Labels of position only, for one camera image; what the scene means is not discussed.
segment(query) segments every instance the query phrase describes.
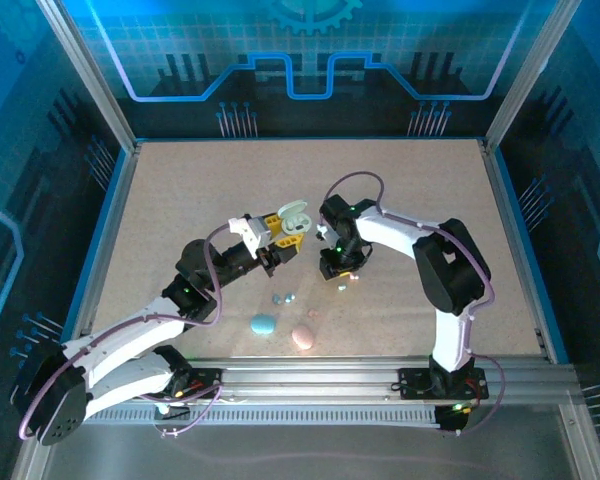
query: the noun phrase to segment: enclosure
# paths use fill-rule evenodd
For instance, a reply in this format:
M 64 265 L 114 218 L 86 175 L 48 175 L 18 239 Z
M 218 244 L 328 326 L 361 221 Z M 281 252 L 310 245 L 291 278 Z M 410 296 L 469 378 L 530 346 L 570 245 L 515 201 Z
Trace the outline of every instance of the enclosure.
M 391 388 L 440 335 L 420 265 L 378 244 L 321 275 L 325 194 L 367 170 L 384 208 L 460 219 L 489 267 L 471 348 L 506 381 L 478 359 L 479 433 L 437 435 L 447 404 Z M 18 439 L 10 390 L 42 339 L 108 329 L 189 242 L 299 199 L 298 255 L 169 342 L 222 372 L 204 423 L 160 438 L 130 399 L 57 445 Z M 600 0 L 0 2 L 0 479 L 183 475 L 600 479 Z

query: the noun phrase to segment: gear logo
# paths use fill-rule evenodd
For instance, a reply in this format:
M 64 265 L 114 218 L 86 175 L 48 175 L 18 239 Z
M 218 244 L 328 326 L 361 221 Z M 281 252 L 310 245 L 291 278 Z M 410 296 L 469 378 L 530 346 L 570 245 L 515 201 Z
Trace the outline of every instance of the gear logo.
M 19 50 L 31 46 L 42 24 L 35 0 L 0 0 L 0 30 Z
M 280 28 L 290 27 L 297 35 L 316 31 L 327 33 L 329 27 L 340 28 L 343 19 L 351 20 L 355 8 L 362 7 L 361 0 L 263 0 L 270 20 Z

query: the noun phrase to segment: table surface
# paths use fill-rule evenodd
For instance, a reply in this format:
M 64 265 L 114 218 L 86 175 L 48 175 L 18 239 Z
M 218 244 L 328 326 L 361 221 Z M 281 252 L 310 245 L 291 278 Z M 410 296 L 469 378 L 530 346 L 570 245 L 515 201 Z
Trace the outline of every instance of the table surface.
M 475 140 L 284 140 L 147 143 L 142 146 L 116 239 L 94 331 L 138 311 L 176 274 L 191 240 L 205 238 L 232 217 L 277 211 L 293 200 L 309 203 L 315 221 L 327 189 L 355 170 L 372 170 L 386 183 L 383 206 L 423 220 L 461 219 L 491 268 L 495 305 L 480 312 L 472 347 L 485 354 L 538 354 L 502 221 Z M 373 178 L 337 189 L 355 203 L 375 199 Z M 269 279 L 251 272 L 223 289 L 224 315 L 213 328 L 194 328 L 173 343 L 188 358 L 232 356 L 427 355 L 435 315 L 415 263 L 377 247 L 358 280 L 325 282 L 318 271 L 324 244 L 307 235 L 302 252 Z M 220 234 L 219 251 L 239 237 Z M 339 291 L 338 286 L 347 289 Z M 274 305 L 274 293 L 292 292 Z M 317 317 L 309 318 L 309 310 Z M 276 330 L 251 332 L 255 314 L 271 314 Z M 307 325 L 315 344 L 301 352 L 292 329 Z

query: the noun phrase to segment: white robotic arm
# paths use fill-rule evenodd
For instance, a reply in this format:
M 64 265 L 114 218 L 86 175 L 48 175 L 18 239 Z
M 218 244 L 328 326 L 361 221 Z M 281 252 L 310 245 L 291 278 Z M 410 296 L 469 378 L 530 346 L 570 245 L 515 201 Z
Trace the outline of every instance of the white robotic arm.
M 461 377 L 464 370 L 472 368 L 471 311 L 483 296 L 484 284 L 461 252 L 431 230 L 444 230 L 459 239 L 490 276 L 462 222 L 423 222 L 387 210 L 380 212 L 371 200 L 349 205 L 339 195 L 326 199 L 320 214 L 324 224 L 318 227 L 318 237 L 329 247 L 320 252 L 320 270 L 326 280 L 362 268 L 376 244 L 415 260 L 423 289 L 436 313 L 432 375 L 444 377 L 439 393 L 450 395 L 458 383 L 453 377 Z M 369 247 L 369 253 L 363 253 L 365 247 Z
M 397 213 L 387 211 L 392 217 Z M 421 222 L 409 219 L 419 225 L 438 227 L 432 222 Z M 360 238 L 366 242 L 377 243 L 392 248 L 415 260 L 413 247 L 423 237 L 431 235 L 430 232 L 417 227 L 391 220 L 381 216 L 375 207 L 369 207 L 356 219 L 356 227 Z M 467 352 L 470 334 L 468 314 L 469 306 L 465 307 L 459 315 L 451 312 L 436 312 L 436 343 L 433 347 L 433 359 L 448 372 L 453 372 L 465 365 L 471 356 Z
M 11 390 L 10 401 L 23 419 L 22 439 L 30 431 L 43 445 L 52 445 L 109 406 L 146 394 L 180 398 L 200 387 L 186 359 L 175 348 L 158 345 L 194 326 L 213 325 L 219 313 L 214 321 L 205 319 L 221 302 L 219 290 L 258 267 L 272 276 L 300 251 L 305 231 L 294 229 L 293 235 L 269 243 L 287 233 L 275 213 L 245 215 L 229 224 L 214 233 L 229 228 L 242 241 L 223 253 L 209 243 L 213 234 L 189 243 L 174 280 L 146 307 L 92 335 L 36 346 Z

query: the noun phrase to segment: light blue blob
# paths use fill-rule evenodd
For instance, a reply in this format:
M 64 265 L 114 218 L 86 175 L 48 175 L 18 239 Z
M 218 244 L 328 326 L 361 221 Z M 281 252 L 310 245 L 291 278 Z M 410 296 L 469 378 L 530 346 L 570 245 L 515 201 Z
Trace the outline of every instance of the light blue blob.
M 259 313 L 251 319 L 251 330 L 256 335 L 269 335 L 276 329 L 276 319 L 273 315 Z

